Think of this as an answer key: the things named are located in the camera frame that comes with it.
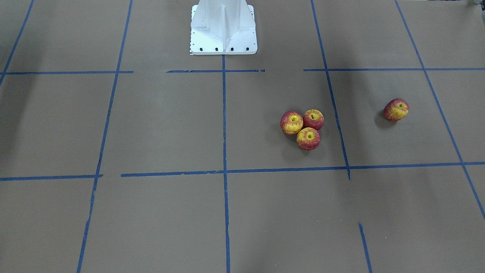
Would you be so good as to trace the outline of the red yellow apple front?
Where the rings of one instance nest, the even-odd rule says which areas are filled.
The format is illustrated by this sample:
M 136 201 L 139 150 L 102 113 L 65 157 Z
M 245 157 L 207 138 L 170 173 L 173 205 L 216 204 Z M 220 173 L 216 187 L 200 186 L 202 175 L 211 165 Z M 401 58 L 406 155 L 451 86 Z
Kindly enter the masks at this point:
M 298 132 L 296 141 L 300 149 L 312 151 L 320 145 L 321 137 L 316 129 L 306 127 Z

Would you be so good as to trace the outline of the red yellow apple back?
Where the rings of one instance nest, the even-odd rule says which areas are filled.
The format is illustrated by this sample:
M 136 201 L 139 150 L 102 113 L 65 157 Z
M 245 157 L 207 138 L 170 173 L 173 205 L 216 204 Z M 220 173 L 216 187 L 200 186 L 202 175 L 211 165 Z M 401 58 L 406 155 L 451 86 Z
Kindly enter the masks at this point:
M 321 130 L 324 125 L 324 116 L 321 111 L 317 109 L 310 109 L 303 114 L 303 127 L 313 128 L 317 131 Z

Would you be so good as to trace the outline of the brown paper table cover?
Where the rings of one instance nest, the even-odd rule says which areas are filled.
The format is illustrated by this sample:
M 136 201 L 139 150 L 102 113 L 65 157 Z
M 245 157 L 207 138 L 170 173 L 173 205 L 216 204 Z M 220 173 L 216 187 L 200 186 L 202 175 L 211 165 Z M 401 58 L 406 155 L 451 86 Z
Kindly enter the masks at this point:
M 2 273 L 484 272 L 479 5 L 250 0 L 196 56 L 197 3 L 1 1 Z

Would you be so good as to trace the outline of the red yellow apple side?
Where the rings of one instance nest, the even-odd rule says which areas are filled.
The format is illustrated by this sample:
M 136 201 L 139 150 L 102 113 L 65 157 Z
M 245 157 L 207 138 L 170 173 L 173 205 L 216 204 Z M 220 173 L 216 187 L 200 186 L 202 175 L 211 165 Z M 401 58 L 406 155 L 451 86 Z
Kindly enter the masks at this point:
M 280 119 L 281 130 L 286 135 L 296 135 L 303 128 L 303 117 L 296 111 L 288 111 Z

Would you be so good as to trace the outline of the lone red yellow apple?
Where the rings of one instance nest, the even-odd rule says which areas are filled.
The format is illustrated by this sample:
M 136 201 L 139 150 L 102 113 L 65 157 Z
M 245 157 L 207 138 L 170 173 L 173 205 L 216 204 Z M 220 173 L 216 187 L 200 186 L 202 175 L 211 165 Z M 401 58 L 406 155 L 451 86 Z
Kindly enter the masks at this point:
M 400 98 L 395 98 L 387 103 L 383 109 L 383 116 L 390 121 L 400 121 L 409 112 L 409 105 L 407 102 Z

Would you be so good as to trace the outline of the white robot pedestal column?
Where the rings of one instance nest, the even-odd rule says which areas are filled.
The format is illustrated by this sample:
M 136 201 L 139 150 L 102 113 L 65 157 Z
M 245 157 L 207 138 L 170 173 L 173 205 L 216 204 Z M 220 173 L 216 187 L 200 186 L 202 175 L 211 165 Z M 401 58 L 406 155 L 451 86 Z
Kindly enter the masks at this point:
M 191 10 L 192 55 L 256 54 L 255 10 L 246 0 L 200 0 Z

